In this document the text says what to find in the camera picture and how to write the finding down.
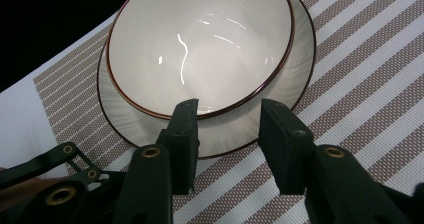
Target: table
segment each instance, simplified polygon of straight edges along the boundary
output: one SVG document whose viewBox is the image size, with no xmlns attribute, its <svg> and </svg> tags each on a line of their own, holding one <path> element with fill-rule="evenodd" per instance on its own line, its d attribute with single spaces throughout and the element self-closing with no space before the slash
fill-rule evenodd
<svg viewBox="0 0 424 224">
<path fill-rule="evenodd" d="M 317 37 L 294 109 L 315 143 L 351 151 L 374 180 L 411 195 L 424 181 L 424 0 L 303 0 Z M 0 94 L 0 166 L 73 141 L 100 168 L 125 171 L 135 147 L 105 119 L 96 71 L 114 16 Z M 65 165 L 43 175 L 68 175 Z M 199 160 L 175 223 L 307 223 L 303 196 L 279 196 L 256 143 Z"/>
</svg>

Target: black background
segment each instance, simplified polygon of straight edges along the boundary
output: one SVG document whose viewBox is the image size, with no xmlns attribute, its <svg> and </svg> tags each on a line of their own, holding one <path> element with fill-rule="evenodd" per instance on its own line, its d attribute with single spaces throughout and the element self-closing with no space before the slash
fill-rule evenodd
<svg viewBox="0 0 424 224">
<path fill-rule="evenodd" d="M 126 0 L 1 0 L 0 92 L 83 37 Z"/>
</svg>

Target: bowl rim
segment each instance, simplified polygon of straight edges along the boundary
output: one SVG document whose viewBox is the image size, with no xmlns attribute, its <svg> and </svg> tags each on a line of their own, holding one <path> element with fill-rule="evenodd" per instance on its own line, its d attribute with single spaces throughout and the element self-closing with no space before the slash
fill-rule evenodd
<svg viewBox="0 0 424 224">
<path fill-rule="evenodd" d="M 127 101 L 130 105 L 132 105 L 133 107 L 135 107 L 136 109 L 138 109 L 139 111 L 142 111 L 150 116 L 153 117 L 157 117 L 160 119 L 165 119 L 165 120 L 170 120 L 171 119 L 171 115 L 168 114 L 163 114 L 163 113 L 158 113 L 155 111 L 152 111 L 146 107 L 141 106 L 140 104 L 136 103 L 135 101 L 133 101 L 130 97 L 128 97 L 127 94 L 125 94 L 125 92 L 122 90 L 122 88 L 119 86 L 118 82 L 115 79 L 115 76 L 112 72 L 112 68 L 111 68 L 111 61 L 110 61 L 110 51 L 109 51 L 109 47 L 110 47 L 110 41 L 111 41 L 111 36 L 115 27 L 116 22 L 118 21 L 120 14 L 123 12 L 123 10 L 125 9 L 125 7 L 127 6 L 127 4 L 130 2 L 131 0 L 126 0 L 124 2 L 124 4 L 121 6 L 121 8 L 118 10 L 116 16 L 114 17 L 114 20 L 111 23 L 111 28 L 108 32 L 108 36 L 109 38 L 107 38 L 107 45 L 106 45 L 106 64 L 107 64 L 107 72 L 109 74 L 109 77 L 114 85 L 114 87 L 116 88 L 117 92 L 122 96 L 122 98 Z M 218 115 L 221 115 L 223 113 L 229 112 L 231 110 L 234 110 L 237 107 L 240 107 L 241 105 L 245 104 L 246 102 L 248 102 L 249 100 L 251 100 L 252 98 L 254 98 L 257 94 L 259 94 L 262 90 L 264 90 L 271 82 L 272 80 L 274 80 L 274 78 L 278 75 L 278 73 L 283 69 L 285 63 L 287 62 L 287 59 L 289 57 L 289 54 L 291 52 L 291 48 L 293 46 L 293 41 L 294 41 L 294 36 L 295 36 L 295 16 L 294 16 L 294 10 L 293 10 L 293 6 L 291 3 L 291 0 L 286 0 L 287 4 L 288 4 L 288 8 L 289 8 L 289 13 L 290 13 L 290 35 L 289 35 L 289 40 L 287 43 L 287 47 L 285 48 L 284 54 L 281 57 L 280 62 L 278 63 L 278 65 L 275 67 L 274 71 L 265 79 L 265 81 L 259 85 L 259 87 L 257 87 L 256 89 L 254 89 L 252 92 L 250 92 L 247 96 L 245 96 L 244 98 L 240 99 L 239 101 L 230 104 L 224 108 L 221 108 L 219 110 L 215 110 L 212 112 L 208 112 L 208 113 L 203 113 L 203 114 L 197 114 L 197 119 L 206 119 L 206 118 L 210 118 L 210 117 L 215 117 Z"/>
</svg>

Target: striped placemat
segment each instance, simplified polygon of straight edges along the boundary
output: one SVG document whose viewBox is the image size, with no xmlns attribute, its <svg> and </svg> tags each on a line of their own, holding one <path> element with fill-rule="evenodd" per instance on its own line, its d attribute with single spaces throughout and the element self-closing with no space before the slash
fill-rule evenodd
<svg viewBox="0 0 424 224">
<path fill-rule="evenodd" d="M 424 0 L 303 0 L 317 60 L 295 113 L 317 145 L 355 154 L 378 182 L 407 194 L 424 181 Z M 34 79 L 58 143 L 126 171 L 134 147 L 104 117 L 98 60 L 109 26 Z M 196 190 L 174 196 L 175 223 L 307 223 L 303 196 L 279 196 L 260 149 L 199 160 Z"/>
</svg>

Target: placemat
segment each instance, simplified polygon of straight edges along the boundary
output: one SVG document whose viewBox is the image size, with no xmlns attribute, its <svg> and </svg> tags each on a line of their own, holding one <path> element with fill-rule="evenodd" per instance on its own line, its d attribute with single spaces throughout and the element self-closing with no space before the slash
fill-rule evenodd
<svg viewBox="0 0 424 224">
<path fill-rule="evenodd" d="M 412 194 L 424 181 L 424 0 L 303 0 L 317 34 L 314 73 L 294 109 L 315 143 L 340 145 L 378 182 Z M 104 117 L 96 72 L 110 26 L 34 79 L 58 143 L 126 171 L 134 147 Z M 199 160 L 175 223 L 307 223 L 303 196 L 279 196 L 253 144 Z"/>
</svg>

